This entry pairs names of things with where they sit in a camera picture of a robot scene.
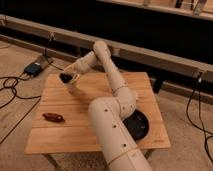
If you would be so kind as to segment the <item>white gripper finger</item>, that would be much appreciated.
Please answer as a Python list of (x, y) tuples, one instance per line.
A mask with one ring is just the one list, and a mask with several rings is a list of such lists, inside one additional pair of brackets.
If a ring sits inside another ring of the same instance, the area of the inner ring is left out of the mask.
[(80, 74), (75, 74), (72, 76), (71, 80), (67, 83), (67, 89), (72, 93), (77, 88), (77, 82), (81, 78)]
[(66, 75), (73, 75), (75, 74), (75, 68), (74, 67), (65, 68), (62, 73)]

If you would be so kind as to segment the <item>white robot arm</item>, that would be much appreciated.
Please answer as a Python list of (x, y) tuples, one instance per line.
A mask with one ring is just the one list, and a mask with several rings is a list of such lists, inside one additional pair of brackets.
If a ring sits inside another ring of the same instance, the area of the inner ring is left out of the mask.
[(107, 44), (98, 40), (93, 50), (66, 67), (62, 82), (72, 91), (77, 81), (101, 63), (112, 97), (99, 97), (89, 104), (88, 113), (110, 171), (153, 171), (123, 123), (136, 109), (136, 97), (111, 59)]

